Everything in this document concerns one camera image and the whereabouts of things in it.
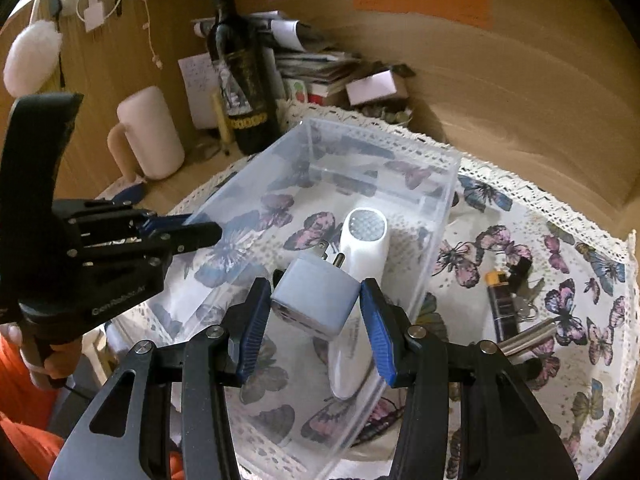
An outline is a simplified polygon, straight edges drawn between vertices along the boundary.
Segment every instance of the hand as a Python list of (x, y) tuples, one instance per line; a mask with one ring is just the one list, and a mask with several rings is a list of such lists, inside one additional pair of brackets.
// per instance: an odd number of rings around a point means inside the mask
[[(0, 334), (18, 348), (22, 346), (22, 332), (15, 323), (0, 325)], [(78, 338), (71, 343), (50, 346), (53, 354), (45, 359), (42, 367), (52, 379), (69, 377), (78, 366), (78, 361), (82, 354), (82, 338)]]

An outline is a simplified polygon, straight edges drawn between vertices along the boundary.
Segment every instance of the clear plastic container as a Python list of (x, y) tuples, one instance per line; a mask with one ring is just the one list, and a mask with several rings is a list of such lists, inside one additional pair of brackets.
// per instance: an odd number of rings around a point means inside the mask
[[(370, 206), (384, 213), (391, 232), (382, 291), (415, 319), (438, 255), (460, 159), (454, 149), (376, 130), (301, 122), (190, 219), (222, 225), (228, 251), (220, 254), (236, 260), (205, 304), (217, 309), (216, 304), (229, 303), (223, 296), (243, 299), (242, 291), (246, 294), (255, 277), (286, 268), (295, 249), (315, 239), (330, 241), (329, 252), (335, 253), (342, 220), (355, 207)], [(258, 227), (250, 230), (256, 220)], [(212, 275), (218, 272), (213, 267)], [(206, 326), (209, 314), (194, 316), (184, 336)], [(240, 393), (227, 393), (239, 461), (263, 479), (324, 478), (380, 399), (383, 380), (371, 365), (356, 396), (334, 399), (319, 340), (273, 314), (266, 337), (254, 376)]]

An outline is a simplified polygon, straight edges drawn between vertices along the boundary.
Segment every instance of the butterfly print tablecloth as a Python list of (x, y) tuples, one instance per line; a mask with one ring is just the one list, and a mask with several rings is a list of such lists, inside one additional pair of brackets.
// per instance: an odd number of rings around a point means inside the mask
[[(223, 175), (227, 186), (233, 186), (233, 175), (245, 164), (241, 161)], [(417, 177), (410, 171), (406, 173), (407, 186), (410, 186)], [(556, 425), (580, 477), (587, 478), (620, 436), (628, 415), (628, 391), (638, 357), (634, 345), (636, 335), (632, 333), (637, 322), (632, 256), (620, 258), (612, 251), (596, 250), (586, 243), (594, 244), (593, 237), (580, 238), (578, 230), (567, 226), (562, 230), (549, 221), (549, 215), (540, 211), (539, 206), (526, 206), (523, 204), (526, 201), (518, 200), (505, 189), (498, 191), (497, 186), (485, 181), (471, 178), (465, 168), (461, 169), (434, 275), (417, 322), (454, 343), (495, 339), (482, 277), (493, 268), (517, 262), (521, 256), (531, 258), (530, 288), (535, 289), (542, 279), (544, 282), (542, 287), (537, 287), (534, 298), (539, 317), (534, 322), (521, 324), (521, 330), (549, 316), (558, 321), (555, 337), (523, 356), (537, 356), (543, 364), (542, 372), (529, 382), (529, 387)], [(190, 211), (216, 189), (218, 187), (206, 187), (207, 192), (189, 204)], [(264, 259), (251, 262), (253, 267), (249, 271), (242, 264), (243, 251), (252, 243), (256, 230), (282, 230), (287, 234), (284, 248), (294, 253), (310, 237), (329, 239), (337, 244), (341, 221), (340, 215), (329, 208), (299, 210), (289, 193), (274, 189), (273, 194), (263, 197), (255, 211), (232, 220), (233, 229), (228, 230), (228, 234), (225, 229), (226, 238), (206, 258), (185, 255), (171, 266), (166, 283), (169, 290), (172, 283), (192, 280), (194, 287), (214, 291), (207, 301), (190, 312), (181, 313), (178, 304), (172, 304), (170, 298), (150, 300), (118, 321), (135, 340), (148, 337), (168, 344), (187, 338), (200, 327), (219, 321), (226, 307), (244, 299), (250, 285), (243, 283), (244, 275), (260, 272), (269, 275), (268, 247)], [(421, 237), (417, 229), (411, 241), (416, 252), (422, 243)], [(232, 284), (225, 281), (228, 276), (233, 276)], [(389, 297), (391, 301), (396, 299), (393, 295)], [(288, 330), (287, 337), (296, 337), (296, 330), (282, 325), (282, 330)], [(309, 353), (308, 359), (326, 361), (326, 346), (319, 340), (305, 351)], [(278, 350), (277, 343), (266, 338), (256, 373), (239, 393), (231, 391), (227, 396), (235, 427), (234, 441), (242, 439), (244, 446), (249, 443), (255, 461), (277, 463), (283, 478), (295, 478), (304, 472), (290, 446), (287, 449), (291, 442), (306, 442), (306, 446), (298, 446), (296, 452), (313, 453), (315, 446), (331, 442), (336, 423), (350, 416), (353, 409), (350, 402), (334, 399), (330, 391), (323, 407), (311, 413), (304, 408), (303, 399), (298, 405), (278, 402), (279, 393), (295, 389), (298, 381), (317, 383), (319, 390), (326, 390), (326, 376), (291, 369), (290, 361)], [(453, 385), (450, 398), (446, 478), (456, 478), (460, 403)], [(338, 466), (334, 476), (341, 476), (345, 470), (350, 476), (361, 478), (376, 478), (388, 472), (388, 459), (395, 444), (393, 436), (398, 430), (398, 424), (394, 423), (401, 418), (403, 403), (403, 391), (389, 390), (388, 395), (385, 394), (357, 437), (356, 447), (348, 453), (351, 462), (344, 461), (349, 467)], [(250, 424), (235, 417), (236, 410), (244, 413), (248, 410), (260, 432), (255, 433)], [(374, 471), (373, 463), (363, 466), (366, 474), (358, 475), (354, 462), (357, 460), (380, 462), (376, 462), (379, 466)]]

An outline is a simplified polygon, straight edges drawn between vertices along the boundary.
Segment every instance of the blue gripper pad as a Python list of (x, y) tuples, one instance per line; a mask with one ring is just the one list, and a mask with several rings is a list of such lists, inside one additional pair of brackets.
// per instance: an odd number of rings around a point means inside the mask
[(367, 278), (360, 286), (360, 311), (378, 373), (393, 388), (404, 353), (404, 338), (391, 307), (386, 304), (385, 297), (373, 278)]
[(180, 227), (191, 215), (154, 216), (140, 229), (140, 234), (150, 235), (153, 231)]
[(244, 306), (252, 308), (253, 312), (240, 340), (240, 359), (236, 375), (242, 384), (254, 373), (264, 329), (267, 327), (271, 310), (271, 285), (268, 280), (256, 278)]

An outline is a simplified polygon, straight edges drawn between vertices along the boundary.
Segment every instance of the wooden wall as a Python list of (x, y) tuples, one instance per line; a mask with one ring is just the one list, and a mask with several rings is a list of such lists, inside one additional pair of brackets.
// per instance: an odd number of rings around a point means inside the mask
[(238, 0), (274, 6), (341, 47), (403, 61), (412, 128), (616, 224), (640, 170), (640, 56), (607, 0), (492, 0), (493, 28), (353, 10), (352, 0)]
[[(640, 175), (640, 56), (607, 0), (491, 0), (492, 30), (417, 14), (353, 9), (352, 0), (237, 0), (243, 12), (278, 8), (371, 59), (408, 63), (412, 129), (446, 139), (532, 180), (615, 234)], [(93, 196), (118, 176), (105, 136), (127, 95), (164, 92), (187, 147), (196, 135), (177, 59), (204, 50), (189, 20), (210, 0), (149, 0), (158, 71), (146, 44), (144, 7), (85, 34), (63, 20), (69, 89), (86, 95), (58, 192)], [(28, 19), (0, 35), (0, 62)], [(0, 89), (0, 121), (12, 100)]]
[[(113, 0), (102, 0), (110, 10)], [(65, 197), (93, 197), (120, 176), (107, 150), (106, 136), (118, 121), (116, 108), (127, 96), (150, 85), (164, 93), (185, 147), (193, 145), (196, 131), (177, 60), (205, 51), (190, 20), (210, 16), (211, 0), (148, 0), (152, 39), (164, 68), (151, 61), (147, 43), (145, 7), (141, 0), (124, 0), (122, 15), (87, 34), (75, 17), (62, 18), (62, 66), (66, 89), (84, 94), (76, 130), (60, 166), (56, 193)], [(0, 34), (0, 68), (16, 35), (29, 22), (31, 4), (7, 22)], [(59, 89), (54, 75), (47, 89)], [(0, 124), (6, 124), (14, 99), (0, 84)], [(0, 140), (4, 128), (0, 128)]]

